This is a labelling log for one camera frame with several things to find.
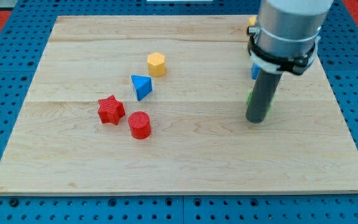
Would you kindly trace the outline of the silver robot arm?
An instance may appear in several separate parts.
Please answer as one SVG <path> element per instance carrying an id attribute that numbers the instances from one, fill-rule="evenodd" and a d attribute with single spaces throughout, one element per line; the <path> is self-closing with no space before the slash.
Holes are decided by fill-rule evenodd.
<path id="1" fill-rule="evenodd" d="M 263 0 L 257 46 L 270 55 L 297 58 L 309 52 L 333 0 Z"/>

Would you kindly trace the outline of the yellow block behind arm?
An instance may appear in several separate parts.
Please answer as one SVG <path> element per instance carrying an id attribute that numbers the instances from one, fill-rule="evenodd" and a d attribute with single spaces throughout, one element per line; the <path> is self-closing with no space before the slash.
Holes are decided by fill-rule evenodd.
<path id="1" fill-rule="evenodd" d="M 256 25 L 257 22 L 257 16 L 251 16 L 248 20 L 248 26 L 253 27 Z"/>

